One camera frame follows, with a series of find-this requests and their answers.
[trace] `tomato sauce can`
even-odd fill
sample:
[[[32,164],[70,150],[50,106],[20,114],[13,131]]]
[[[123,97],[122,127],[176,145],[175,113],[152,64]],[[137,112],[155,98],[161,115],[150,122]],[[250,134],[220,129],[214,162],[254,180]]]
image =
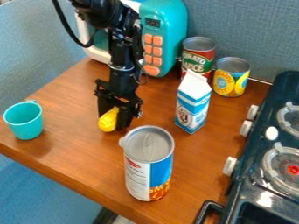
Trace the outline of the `tomato sauce can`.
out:
[[[249,74],[250,66],[243,59],[234,57],[219,59],[216,63],[212,88],[219,95],[240,96],[244,94]]]
[[[184,78],[188,69],[205,76],[208,81],[212,75],[212,64],[215,57],[215,43],[204,37],[187,38],[183,42],[182,71]]]
[[[174,139],[165,129],[141,126],[122,137],[125,182],[138,200],[159,200],[170,190]]]

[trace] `red label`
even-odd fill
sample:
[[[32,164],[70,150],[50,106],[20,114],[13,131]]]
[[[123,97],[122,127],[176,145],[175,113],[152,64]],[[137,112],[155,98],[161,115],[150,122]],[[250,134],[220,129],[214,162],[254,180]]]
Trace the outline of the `red label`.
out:
[[[138,165],[138,164],[134,163],[133,161],[129,160],[127,157],[126,157],[126,159],[127,159],[127,163],[130,164],[131,166],[133,166],[135,168],[140,168],[141,167],[140,165]]]

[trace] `black stove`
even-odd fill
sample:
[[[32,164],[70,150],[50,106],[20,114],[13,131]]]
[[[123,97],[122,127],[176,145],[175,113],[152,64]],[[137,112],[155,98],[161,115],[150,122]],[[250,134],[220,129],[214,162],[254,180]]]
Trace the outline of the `black stove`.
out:
[[[249,109],[240,134],[247,137],[245,148],[224,168],[231,176],[226,205],[205,201],[194,223],[204,223],[210,210],[221,224],[299,223],[299,72],[275,78],[263,103]]]

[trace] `stove burner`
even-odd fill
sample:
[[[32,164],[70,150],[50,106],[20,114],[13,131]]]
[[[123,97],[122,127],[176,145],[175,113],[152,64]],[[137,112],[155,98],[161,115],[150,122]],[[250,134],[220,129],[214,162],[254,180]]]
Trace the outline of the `stove burner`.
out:
[[[275,143],[262,159],[262,168],[268,181],[277,187],[299,194],[299,150]]]
[[[291,175],[299,175],[299,167],[297,165],[289,165],[288,171]]]
[[[294,106],[288,101],[286,106],[278,111],[277,120],[284,130],[299,137],[299,106]]]

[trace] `toy microwave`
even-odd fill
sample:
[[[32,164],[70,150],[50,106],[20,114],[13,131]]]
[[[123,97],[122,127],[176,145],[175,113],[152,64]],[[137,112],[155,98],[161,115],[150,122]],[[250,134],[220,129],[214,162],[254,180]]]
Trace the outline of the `toy microwave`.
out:
[[[181,54],[187,32],[187,10],[182,0],[122,2],[139,13],[143,25],[143,70],[151,76],[165,76]],[[80,39],[87,42],[93,28],[77,17]],[[87,56],[103,63],[110,61],[105,31],[98,31],[94,45],[84,48]]]

